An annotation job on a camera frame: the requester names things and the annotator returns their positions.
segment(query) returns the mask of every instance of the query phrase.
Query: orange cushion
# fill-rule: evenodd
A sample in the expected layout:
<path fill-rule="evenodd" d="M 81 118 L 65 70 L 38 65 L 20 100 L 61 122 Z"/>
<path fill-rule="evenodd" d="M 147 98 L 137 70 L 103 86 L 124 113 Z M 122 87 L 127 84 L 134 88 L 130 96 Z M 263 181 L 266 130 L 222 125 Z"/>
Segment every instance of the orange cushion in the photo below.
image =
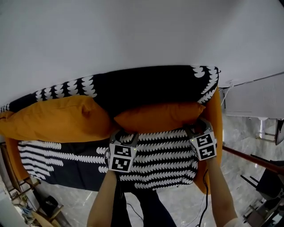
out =
<path fill-rule="evenodd" d="M 109 138 L 114 127 L 107 112 L 84 95 L 37 102 L 0 116 L 0 134 L 25 141 L 97 141 Z"/>
<path fill-rule="evenodd" d="M 204 110 L 197 102 L 141 106 L 127 110 L 114 120 L 129 133 L 156 133 L 193 124 Z"/>
<path fill-rule="evenodd" d="M 222 145 L 223 145 L 223 124 L 222 124 L 221 101 L 220 101 L 220 94 L 218 88 L 216 89 L 210 101 L 206 104 L 206 109 L 204 110 L 201 116 L 207 119 L 213 127 L 214 135 L 215 138 L 217 139 L 217 161 L 219 165 L 221 165 Z M 206 169 L 207 169 L 206 161 L 200 161 L 198 163 L 198 172 L 193 180 L 194 183 L 203 193 L 206 193 L 206 187 L 203 184 L 203 176 Z M 205 176 L 205 180 L 208 185 L 209 194 L 210 194 L 208 173 Z"/>

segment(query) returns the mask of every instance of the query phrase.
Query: chair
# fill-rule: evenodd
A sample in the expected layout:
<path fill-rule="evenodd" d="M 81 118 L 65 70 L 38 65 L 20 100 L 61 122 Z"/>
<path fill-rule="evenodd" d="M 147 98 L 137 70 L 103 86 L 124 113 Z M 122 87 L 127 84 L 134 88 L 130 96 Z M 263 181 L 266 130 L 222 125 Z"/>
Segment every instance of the chair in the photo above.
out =
<path fill-rule="evenodd" d="M 284 161 L 268 161 L 255 155 L 251 156 L 272 163 L 276 166 L 284 166 Z M 255 178 L 250 176 L 250 178 L 257 184 L 254 184 L 249 179 L 245 178 L 243 175 L 241 175 L 241 178 L 243 178 L 250 185 L 252 185 L 266 200 L 274 199 L 280 196 L 281 193 L 283 193 L 284 184 L 281 181 L 281 175 L 278 175 L 277 173 L 272 172 L 268 169 L 265 170 L 260 181 L 257 181 Z"/>
<path fill-rule="evenodd" d="M 5 185 L 5 187 L 8 191 L 8 194 L 9 194 L 10 198 L 12 199 L 12 201 L 21 197 L 21 196 L 24 196 L 26 192 L 34 189 L 38 184 L 40 184 L 40 182 L 38 180 L 35 183 L 33 183 L 29 176 L 21 179 L 23 182 L 20 183 L 19 182 L 20 180 L 17 179 L 15 172 L 14 172 L 14 169 L 12 167 L 12 164 L 11 164 L 8 152 L 7 152 L 7 146 L 6 146 L 5 142 L 0 143 L 0 151 L 2 152 L 4 165 L 5 165 L 5 168 L 7 170 L 8 177 L 9 177 L 11 184 L 12 184 L 12 188 L 8 188 L 8 186 Z M 23 191 L 21 186 L 24 185 L 24 184 L 28 184 L 30 187 Z"/>
<path fill-rule="evenodd" d="M 32 214 L 42 227 L 60 227 L 55 217 L 61 212 L 62 208 L 63 205 L 50 218 L 39 212 L 32 211 Z"/>

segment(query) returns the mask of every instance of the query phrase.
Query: cushion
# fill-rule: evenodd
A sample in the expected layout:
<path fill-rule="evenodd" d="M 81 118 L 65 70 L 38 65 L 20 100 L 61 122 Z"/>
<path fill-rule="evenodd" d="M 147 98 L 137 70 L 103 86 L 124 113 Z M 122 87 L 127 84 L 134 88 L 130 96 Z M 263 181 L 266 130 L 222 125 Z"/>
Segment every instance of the cushion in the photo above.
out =
<path fill-rule="evenodd" d="M 156 133 L 193 124 L 204 109 L 197 102 L 156 104 L 127 110 L 114 120 L 129 133 Z"/>
<path fill-rule="evenodd" d="M 0 134 L 16 140 L 97 141 L 115 130 L 106 111 L 83 95 L 37 102 L 8 113 L 1 115 Z"/>

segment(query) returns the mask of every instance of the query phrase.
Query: marble floor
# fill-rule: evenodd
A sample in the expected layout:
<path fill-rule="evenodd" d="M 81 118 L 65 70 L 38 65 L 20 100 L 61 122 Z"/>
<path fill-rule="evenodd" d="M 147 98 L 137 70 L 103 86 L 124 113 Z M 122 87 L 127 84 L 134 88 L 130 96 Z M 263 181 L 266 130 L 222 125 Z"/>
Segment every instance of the marble floor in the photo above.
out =
<path fill-rule="evenodd" d="M 255 139 L 255 134 L 259 131 L 259 128 L 260 120 L 257 118 L 249 119 L 247 117 L 223 115 L 223 134 L 225 135 L 223 141 L 228 147 L 246 154 L 255 154 L 268 160 L 284 160 L 284 143 L 275 146 L 273 143 Z M 275 121 L 266 120 L 265 131 L 273 133 L 274 130 Z M 221 168 L 232 193 L 235 209 L 238 215 L 242 216 L 246 212 L 248 205 L 261 198 L 261 196 L 240 177 L 240 174 L 247 177 L 253 176 L 259 180 L 264 168 L 225 151 L 223 151 L 222 155 Z M 60 204 L 64 205 L 63 215 L 70 226 L 86 226 L 88 214 L 97 192 L 51 185 L 45 182 L 42 182 L 37 188 L 41 193 L 55 197 Z M 205 196 L 194 184 L 164 189 L 159 191 L 158 194 L 178 227 L 195 227 L 199 223 L 201 211 L 205 207 Z M 143 217 L 136 197 L 126 193 L 126 200 Z M 208 202 L 209 207 L 203 217 L 202 227 L 216 226 L 212 215 L 210 196 Z M 142 227 L 142 220 L 133 212 L 130 206 L 127 209 L 132 226 Z"/>

